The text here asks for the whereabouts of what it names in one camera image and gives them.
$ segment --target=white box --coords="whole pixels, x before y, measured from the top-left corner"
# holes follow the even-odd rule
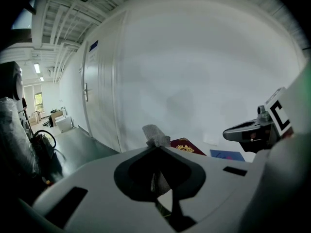
[[[71,130],[71,117],[64,116],[56,121],[56,125],[61,133]]]

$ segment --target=white panel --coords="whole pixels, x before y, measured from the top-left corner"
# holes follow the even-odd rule
[[[84,82],[87,84],[86,111],[92,136],[120,152],[114,108],[114,55],[122,18],[103,25],[87,40]]]
[[[27,103],[27,115],[31,116],[35,112],[34,87],[32,85],[24,87],[24,96]]]
[[[32,70],[32,68],[30,67],[24,67],[24,66],[20,66],[22,68],[22,80],[28,80],[28,79],[35,79],[37,78],[37,74],[34,73],[34,71]]]
[[[60,109],[59,84],[53,82],[43,82],[42,99],[44,106],[44,117],[49,116],[54,109]]]
[[[85,43],[71,58],[59,82],[60,107],[65,106],[75,127],[80,125],[88,131],[82,106],[81,68]]]
[[[155,124],[207,153],[203,135],[216,135],[218,149],[240,151],[252,160],[252,153],[223,139],[223,130],[256,117],[257,106],[288,86],[299,68],[288,35],[246,4],[140,0],[127,7],[123,55],[116,63],[118,121],[126,150],[146,146],[141,128]]]
[[[41,84],[34,85],[34,94],[40,93],[41,91]]]
[[[294,133],[308,134],[311,132],[311,63],[303,69],[297,79],[279,99]]]

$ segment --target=floor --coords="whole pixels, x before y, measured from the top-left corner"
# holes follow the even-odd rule
[[[89,137],[79,128],[74,128],[56,137],[55,154],[49,166],[49,178],[57,182],[72,174],[82,165],[118,154],[113,149]]]
[[[43,126],[43,124],[48,120],[49,117],[43,118],[38,124],[31,126],[31,129],[33,130],[34,133],[37,132],[38,130],[46,130],[50,132],[54,137],[56,137],[61,133],[57,126],[51,128],[49,126]]]

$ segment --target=passport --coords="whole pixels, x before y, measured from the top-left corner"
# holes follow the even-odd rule
[[[171,141],[171,147],[176,148],[181,151],[197,153],[200,155],[205,155],[201,150],[199,150],[192,142],[190,142],[187,138],[180,138],[174,141]]]

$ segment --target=blue booklet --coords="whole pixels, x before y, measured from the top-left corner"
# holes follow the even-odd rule
[[[212,157],[228,159],[234,161],[245,161],[240,152],[209,150]]]

